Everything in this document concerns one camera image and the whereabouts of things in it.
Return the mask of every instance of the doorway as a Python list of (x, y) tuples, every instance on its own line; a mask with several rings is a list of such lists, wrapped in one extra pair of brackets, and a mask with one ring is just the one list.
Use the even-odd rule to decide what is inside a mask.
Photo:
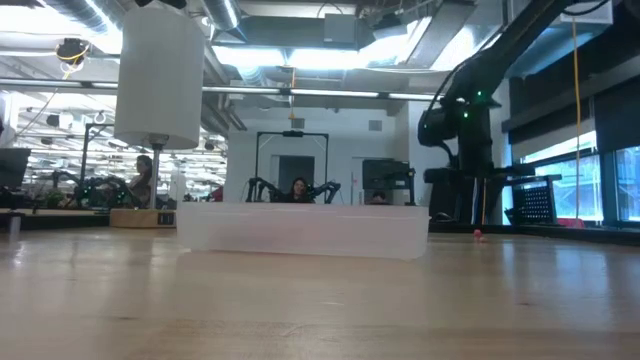
[(280, 156), (278, 168), (278, 189), (285, 194), (291, 190), (293, 180), (303, 177), (313, 186), (315, 157), (313, 156)]

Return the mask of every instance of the yellow cable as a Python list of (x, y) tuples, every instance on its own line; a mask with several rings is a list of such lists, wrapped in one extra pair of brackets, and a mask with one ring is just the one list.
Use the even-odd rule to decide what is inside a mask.
[(484, 190), (482, 191), (482, 225), (484, 225), (484, 211), (487, 208), (487, 179), (484, 179)]
[(84, 48), (84, 50), (82, 50), (82, 52), (81, 52), (80, 54), (73, 55), (73, 56), (69, 56), (69, 57), (64, 57), (64, 56), (57, 55), (57, 53), (58, 53), (58, 48), (59, 48), (59, 47), (60, 47), (60, 45), (58, 45), (58, 46), (56, 47), (56, 56), (57, 56), (57, 57), (58, 57), (58, 59), (60, 59), (60, 60), (77, 60), (78, 58), (80, 58), (81, 56), (83, 56), (84, 54), (86, 54), (86, 53), (87, 53), (87, 51), (89, 51), (89, 47), (87, 46), (87, 47), (85, 47), (85, 48)]
[(580, 219), (580, 120), (582, 119), (582, 113), (580, 108), (580, 76), (578, 69), (578, 35), (576, 30), (576, 19), (573, 18), (573, 77), (576, 89), (576, 113), (577, 123), (576, 131), (578, 136), (576, 137), (576, 220)]

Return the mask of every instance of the person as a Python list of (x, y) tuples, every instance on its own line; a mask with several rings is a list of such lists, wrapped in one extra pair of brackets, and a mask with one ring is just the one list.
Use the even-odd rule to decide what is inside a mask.
[(313, 199), (308, 193), (309, 184), (303, 177), (296, 178), (291, 184), (291, 190), (284, 197), (285, 203), (301, 203), (310, 204), (313, 203)]
[(374, 192), (369, 205), (388, 205), (387, 195), (383, 191)]
[(140, 155), (136, 161), (136, 170), (138, 176), (134, 177), (129, 183), (131, 193), (140, 201), (141, 207), (149, 206), (151, 199), (151, 178), (152, 178), (153, 161), (147, 155)]

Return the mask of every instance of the woman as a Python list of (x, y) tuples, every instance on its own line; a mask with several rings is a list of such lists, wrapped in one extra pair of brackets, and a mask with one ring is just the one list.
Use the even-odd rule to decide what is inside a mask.
[(147, 155), (140, 155), (136, 161), (136, 170), (138, 176), (134, 177), (129, 183), (131, 193), (140, 201), (141, 207), (149, 207), (151, 199), (151, 168), (153, 161)]
[(304, 178), (299, 177), (293, 180), (293, 184), (291, 184), (291, 191), (289, 191), (289, 193), (284, 197), (284, 202), (301, 204), (313, 203), (313, 200), (309, 197), (307, 192), (308, 188), (309, 184)]

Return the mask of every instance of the metal frame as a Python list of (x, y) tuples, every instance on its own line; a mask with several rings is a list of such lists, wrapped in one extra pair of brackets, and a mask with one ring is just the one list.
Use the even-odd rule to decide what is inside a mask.
[[(282, 132), (277, 132), (277, 131), (258, 131), (258, 133), (256, 134), (256, 166), (255, 166), (255, 171), (253, 173), (253, 177), (257, 178), (258, 177), (258, 167), (260, 165), (259, 160), (260, 160), (260, 137), (262, 135), (281, 135), (282, 137), (294, 137), (292, 135), (288, 135), (288, 134), (296, 134), (295, 137), (305, 137), (305, 136), (321, 136), (325, 139), (325, 150), (324, 150), (324, 182), (325, 184), (327, 183), (329, 177), (328, 177), (328, 172), (329, 172), (329, 134), (326, 133), (305, 133), (302, 131), (282, 131)], [(254, 198), (255, 196), (257, 196), (257, 194), (255, 192), (257, 192), (258, 189), (256, 188), (254, 190)]]
[(82, 186), (84, 185), (84, 178), (86, 176), (87, 171), (87, 152), (89, 151), (89, 141), (92, 140), (91, 136), (91, 128), (92, 127), (113, 127), (114, 124), (85, 124), (84, 129), (84, 142), (82, 144), (82, 163), (80, 164), (80, 190), (82, 190)]

